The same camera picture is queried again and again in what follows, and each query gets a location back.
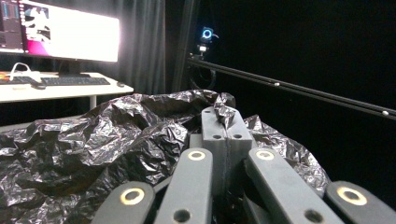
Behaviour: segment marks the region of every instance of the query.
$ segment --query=keyboard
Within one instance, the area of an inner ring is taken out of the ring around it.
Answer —
[[[42,77],[47,86],[92,86],[110,85],[104,77]]]
[[[35,82],[31,77],[14,77],[12,81],[1,80],[0,85],[19,85],[19,84],[30,84]]]

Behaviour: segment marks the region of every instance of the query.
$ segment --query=monitor screen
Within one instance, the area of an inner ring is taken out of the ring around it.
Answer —
[[[23,53],[18,1],[0,0],[0,52]]]
[[[118,19],[26,0],[21,0],[18,7],[25,54],[102,62],[118,60]]]

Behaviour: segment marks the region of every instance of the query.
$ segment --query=white desk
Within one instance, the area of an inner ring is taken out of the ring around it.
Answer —
[[[0,103],[22,102],[62,99],[73,97],[90,97],[90,109],[96,107],[96,96],[107,94],[124,94],[133,92],[134,88],[127,85],[124,87],[117,86],[117,81],[105,77],[99,73],[87,73],[91,77],[104,77],[111,85],[97,86],[48,86],[44,90],[37,90],[25,85],[0,85]],[[39,75],[31,75],[31,78],[41,82],[41,77],[56,77],[55,73],[40,73]]]

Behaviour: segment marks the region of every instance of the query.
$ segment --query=desk leg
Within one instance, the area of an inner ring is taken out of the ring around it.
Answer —
[[[90,96],[90,109],[94,109],[96,107],[96,95]]]

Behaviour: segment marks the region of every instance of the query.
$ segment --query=mouse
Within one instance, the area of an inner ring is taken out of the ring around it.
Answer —
[[[46,84],[40,82],[30,83],[30,85],[37,90],[44,90],[47,88]]]
[[[125,84],[124,84],[123,82],[117,82],[117,86],[119,86],[119,87],[124,87]]]

